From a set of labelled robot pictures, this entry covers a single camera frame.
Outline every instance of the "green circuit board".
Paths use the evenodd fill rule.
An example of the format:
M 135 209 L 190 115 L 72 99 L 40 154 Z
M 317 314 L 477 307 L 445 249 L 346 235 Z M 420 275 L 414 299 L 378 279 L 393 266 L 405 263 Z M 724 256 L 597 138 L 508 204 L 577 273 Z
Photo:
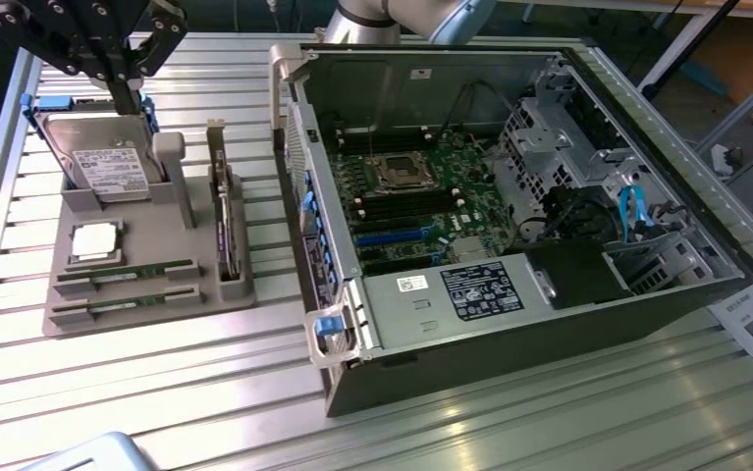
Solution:
M 418 156 L 432 176 L 425 188 L 397 190 L 393 194 L 413 194 L 414 191 L 450 190 L 458 188 L 464 203 L 460 207 L 436 214 L 414 216 L 425 231 L 422 240 L 394 242 L 358 247 L 359 260 L 366 273 L 370 264 L 386 260 L 432 257 L 432 266 L 458 261 L 452 249 L 453 242 L 466 237 L 480 239 L 486 255 L 493 257 L 512 244 L 514 226 L 508 206 L 498 193 L 490 169 L 484 162 L 482 151 L 469 137 L 457 132 L 445 132 L 441 140 Z M 380 155 L 330 156 L 333 175 L 345 206 L 351 233 L 363 224 L 351 209 L 357 198 L 385 195 L 380 187 Z M 390 231 L 373 234 L 390 234 Z M 361 235 L 353 235 L 354 244 Z

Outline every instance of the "hard drive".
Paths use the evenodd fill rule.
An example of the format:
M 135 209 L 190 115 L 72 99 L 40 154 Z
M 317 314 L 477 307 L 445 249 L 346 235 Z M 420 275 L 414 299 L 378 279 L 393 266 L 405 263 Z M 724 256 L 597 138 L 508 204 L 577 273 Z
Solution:
M 118 115 L 110 100 L 70 96 L 42 97 L 35 107 L 23 105 L 70 188 L 91 188 L 106 203 L 150 197 L 150 184 L 166 179 L 152 153 L 158 125 L 150 107 L 138 115 Z

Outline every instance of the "slotted metal surface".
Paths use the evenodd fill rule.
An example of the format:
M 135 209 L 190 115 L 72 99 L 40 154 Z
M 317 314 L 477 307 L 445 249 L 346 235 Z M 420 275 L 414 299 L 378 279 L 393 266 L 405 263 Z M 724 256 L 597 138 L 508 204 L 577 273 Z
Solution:
M 206 173 L 207 119 L 229 124 L 259 307 L 44 339 L 62 176 L 27 136 L 0 204 L 0 469 L 111 430 L 167 469 L 753 469 L 753 360 L 704 311 L 645 340 L 323 417 L 266 109 L 265 51 L 293 37 L 309 39 L 191 34 L 146 87 L 189 174 Z M 95 91 L 43 70 L 39 94 Z

